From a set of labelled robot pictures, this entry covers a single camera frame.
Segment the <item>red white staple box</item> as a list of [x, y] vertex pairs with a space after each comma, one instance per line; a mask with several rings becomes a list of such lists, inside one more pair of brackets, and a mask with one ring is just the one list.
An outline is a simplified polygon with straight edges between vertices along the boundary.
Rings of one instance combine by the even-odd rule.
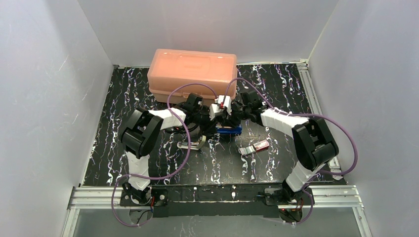
[[239, 153], [243, 156], [247, 156], [247, 155], [268, 149], [269, 146], [270, 144], [268, 143], [268, 141], [263, 140], [263, 141], [254, 143], [250, 146], [239, 148]]

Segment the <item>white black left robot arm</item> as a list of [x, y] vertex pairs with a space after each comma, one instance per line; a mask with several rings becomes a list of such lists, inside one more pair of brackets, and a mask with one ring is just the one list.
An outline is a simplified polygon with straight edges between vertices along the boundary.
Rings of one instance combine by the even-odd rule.
[[128, 158], [129, 175], [125, 187], [145, 192], [152, 180], [164, 180], [179, 171], [162, 177], [151, 177], [149, 159], [162, 130], [184, 132], [187, 136], [187, 153], [192, 149], [190, 124], [194, 124], [207, 135], [216, 132], [216, 118], [223, 113], [217, 102], [206, 106], [201, 96], [191, 93], [187, 100], [165, 110], [136, 108], [123, 124], [119, 138]]

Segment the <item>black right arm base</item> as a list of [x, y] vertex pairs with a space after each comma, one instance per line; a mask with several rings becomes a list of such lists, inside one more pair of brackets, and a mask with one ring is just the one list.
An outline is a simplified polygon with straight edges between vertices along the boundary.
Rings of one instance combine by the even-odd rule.
[[293, 192], [282, 188], [266, 188], [263, 194], [266, 205], [289, 206], [290, 209], [299, 209], [305, 205], [311, 205], [310, 197], [313, 192], [310, 188], [306, 188], [305, 191], [308, 194], [303, 190]]

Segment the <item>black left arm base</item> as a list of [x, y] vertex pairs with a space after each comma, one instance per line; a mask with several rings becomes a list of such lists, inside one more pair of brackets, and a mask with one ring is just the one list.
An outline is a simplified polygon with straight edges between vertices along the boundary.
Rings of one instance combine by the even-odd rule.
[[120, 206], [166, 206], [168, 204], [168, 191], [165, 189], [146, 188], [146, 191], [129, 191], [123, 189], [119, 199]]

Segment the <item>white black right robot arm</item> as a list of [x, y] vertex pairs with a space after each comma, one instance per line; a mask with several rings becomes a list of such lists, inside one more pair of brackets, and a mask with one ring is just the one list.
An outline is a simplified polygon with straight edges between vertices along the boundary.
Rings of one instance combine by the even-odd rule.
[[339, 153], [338, 145], [323, 118], [288, 114], [260, 98], [255, 91], [242, 93], [240, 102], [232, 100], [230, 96], [220, 95], [217, 103], [232, 119], [250, 119], [293, 138], [298, 161], [282, 183], [283, 191], [297, 193], [303, 190], [309, 180]]

